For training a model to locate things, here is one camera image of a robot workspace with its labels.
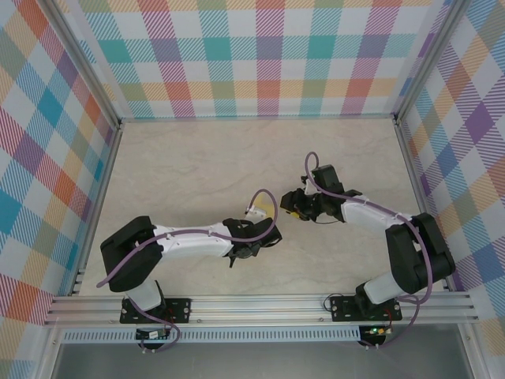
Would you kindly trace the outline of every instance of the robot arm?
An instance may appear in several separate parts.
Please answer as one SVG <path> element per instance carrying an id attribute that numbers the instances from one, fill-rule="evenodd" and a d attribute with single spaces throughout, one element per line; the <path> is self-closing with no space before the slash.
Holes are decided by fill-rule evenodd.
<path id="1" fill-rule="evenodd" d="M 368 198 L 362 193 L 354 189 L 344 190 L 332 165 L 312 170 L 312 177 L 323 190 L 362 199 L 364 204 L 321 193 L 306 176 L 302 176 L 305 188 L 284 195 L 281 208 L 304 221 L 316 221 L 320 214 L 326 213 L 340 222 L 354 223 L 386 237 L 391 270 L 356 289 L 355 301 L 364 317 L 400 295 L 414 294 L 427 287 L 427 269 L 419 246 L 411 230 L 398 216 L 403 216 L 418 229 L 428 251 L 433 282 L 454 272 L 454 260 L 432 216 L 427 213 L 390 216 L 368 206 Z"/>
<path id="2" fill-rule="evenodd" d="M 179 257 L 212 256 L 228 257 L 230 267 L 233 267 L 237 258 L 255 257 L 261 247 L 275 245 L 282 236 L 274 227 L 270 233 L 254 242 L 235 242 L 230 239 L 261 235 L 272 222 L 271 218 L 266 217 L 266 212 L 254 206 L 244 220 L 226 219 L 206 227 L 163 227 L 154 225 L 148 216 L 137 217 L 100 245 L 107 275 L 120 267 L 108 281 L 109 288 L 113 292 L 126 292 L 142 310 L 152 310 L 163 302 L 158 284 L 148 278 L 157 264 Z M 121 265 L 132 250 L 156 237 L 159 237 L 157 241 L 148 243 Z"/>

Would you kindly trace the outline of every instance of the perforated metal strip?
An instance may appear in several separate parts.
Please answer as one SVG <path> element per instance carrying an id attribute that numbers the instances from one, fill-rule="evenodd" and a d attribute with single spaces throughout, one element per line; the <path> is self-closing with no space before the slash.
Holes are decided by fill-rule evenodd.
<path id="1" fill-rule="evenodd" d="M 175 337 L 169 336 L 168 342 Z M 182 329 L 180 343 L 358 341 L 357 326 Z M 134 328 L 69 328 L 62 343 L 138 343 Z"/>

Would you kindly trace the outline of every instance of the marble surface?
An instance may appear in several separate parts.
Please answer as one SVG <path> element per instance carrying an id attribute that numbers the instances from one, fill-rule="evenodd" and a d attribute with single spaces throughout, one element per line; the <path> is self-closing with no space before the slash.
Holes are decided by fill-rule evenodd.
<path id="1" fill-rule="evenodd" d="M 99 244 L 131 219 L 190 227 L 239 218 L 259 188 L 281 196 L 301 186 L 314 150 L 345 188 L 401 212 L 418 212 L 389 119 L 196 121 L 128 124 L 103 205 L 81 295 L 105 276 Z M 258 257 L 184 258 L 151 277 L 166 295 L 354 292 L 389 268 L 383 236 L 349 224 L 317 225 L 282 212 L 283 240 Z"/>

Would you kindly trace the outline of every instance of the beige tabletop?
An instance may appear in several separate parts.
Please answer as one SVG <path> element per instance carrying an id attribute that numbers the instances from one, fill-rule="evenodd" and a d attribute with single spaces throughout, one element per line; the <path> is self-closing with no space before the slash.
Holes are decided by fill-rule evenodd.
<path id="1" fill-rule="evenodd" d="M 316 151 L 347 190 L 396 211 L 417 213 L 389 119 L 251 120 L 127 124 L 86 267 L 81 295 L 105 276 L 99 244 L 131 219 L 168 227 L 240 218 L 251 196 L 301 186 L 304 158 Z M 283 240 L 258 257 L 165 261 L 151 277 L 165 295 L 269 295 L 354 292 L 389 269 L 383 236 L 347 223 L 316 225 L 281 213 Z"/>

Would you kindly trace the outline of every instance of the gray floor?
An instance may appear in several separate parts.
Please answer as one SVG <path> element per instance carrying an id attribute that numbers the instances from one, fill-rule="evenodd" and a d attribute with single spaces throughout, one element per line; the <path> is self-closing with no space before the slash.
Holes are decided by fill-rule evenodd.
<path id="1" fill-rule="evenodd" d="M 347 189 L 401 212 L 418 212 L 389 119 L 198 121 L 127 124 L 95 235 L 81 295 L 104 276 L 99 244 L 131 219 L 168 227 L 239 218 L 259 188 L 276 198 L 301 186 L 307 152 L 333 164 Z M 349 224 L 315 225 L 282 213 L 284 239 L 258 257 L 188 258 L 151 277 L 166 295 L 354 292 L 389 269 L 383 236 Z"/>
<path id="2" fill-rule="evenodd" d="M 180 343 L 159 355 L 137 345 L 64 345 L 53 379 L 466 379 L 456 325 L 416 326 L 397 344 Z"/>

